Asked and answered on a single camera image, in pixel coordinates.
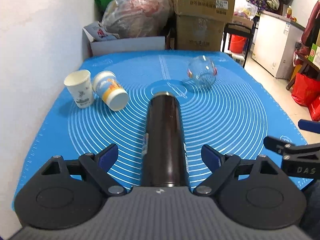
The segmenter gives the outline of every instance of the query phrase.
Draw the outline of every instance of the stacked cardboard boxes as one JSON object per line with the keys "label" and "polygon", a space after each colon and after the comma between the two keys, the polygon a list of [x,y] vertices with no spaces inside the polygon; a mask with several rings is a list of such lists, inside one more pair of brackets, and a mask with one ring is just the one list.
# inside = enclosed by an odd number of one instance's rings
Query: stacked cardboard boxes
{"label": "stacked cardboard boxes", "polygon": [[232,22],[235,0],[174,0],[176,48],[220,51],[223,28]]}

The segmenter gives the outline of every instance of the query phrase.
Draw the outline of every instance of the gray gripper housing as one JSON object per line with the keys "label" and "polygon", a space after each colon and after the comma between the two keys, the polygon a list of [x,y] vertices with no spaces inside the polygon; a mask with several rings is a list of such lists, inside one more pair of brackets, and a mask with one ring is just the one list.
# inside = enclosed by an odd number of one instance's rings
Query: gray gripper housing
{"label": "gray gripper housing", "polygon": [[256,230],[233,222],[187,187],[134,187],[89,221],[63,230],[24,227],[11,240],[311,240],[297,226]]}

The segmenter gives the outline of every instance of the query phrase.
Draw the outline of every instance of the red bucket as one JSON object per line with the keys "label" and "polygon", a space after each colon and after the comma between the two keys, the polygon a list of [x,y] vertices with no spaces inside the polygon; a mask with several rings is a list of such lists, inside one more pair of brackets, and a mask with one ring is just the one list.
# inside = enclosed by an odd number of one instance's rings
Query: red bucket
{"label": "red bucket", "polygon": [[247,38],[238,36],[238,35],[231,35],[230,40],[230,51],[233,53],[241,54],[243,52],[245,43],[247,41]]}

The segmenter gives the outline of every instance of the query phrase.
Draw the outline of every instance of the box label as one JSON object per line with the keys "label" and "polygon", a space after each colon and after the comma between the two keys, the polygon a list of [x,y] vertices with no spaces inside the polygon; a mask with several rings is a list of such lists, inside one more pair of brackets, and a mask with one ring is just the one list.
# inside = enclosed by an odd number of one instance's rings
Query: box label
{"label": "box label", "polygon": [[227,0],[216,0],[216,8],[228,10],[228,1]]}
{"label": "box label", "polygon": [[212,1],[205,1],[205,0],[190,0],[190,5],[214,8],[214,3]]}
{"label": "box label", "polygon": [[196,46],[200,46],[200,47],[209,47],[210,46],[210,42],[207,41],[194,41],[194,40],[189,40],[190,44],[196,45]]}
{"label": "box label", "polygon": [[286,35],[286,36],[288,36],[289,30],[290,30],[290,23],[286,23],[286,24],[285,24],[285,27],[284,27],[284,32],[283,32],[283,34]]}

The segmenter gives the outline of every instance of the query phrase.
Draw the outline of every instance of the white box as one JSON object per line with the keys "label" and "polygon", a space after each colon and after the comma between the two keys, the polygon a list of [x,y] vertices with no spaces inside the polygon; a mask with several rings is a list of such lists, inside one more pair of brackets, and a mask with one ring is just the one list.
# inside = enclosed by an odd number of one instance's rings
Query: white box
{"label": "white box", "polygon": [[93,37],[85,29],[83,29],[83,43],[86,44],[88,49],[85,58],[116,52],[165,50],[164,36],[94,41]]}

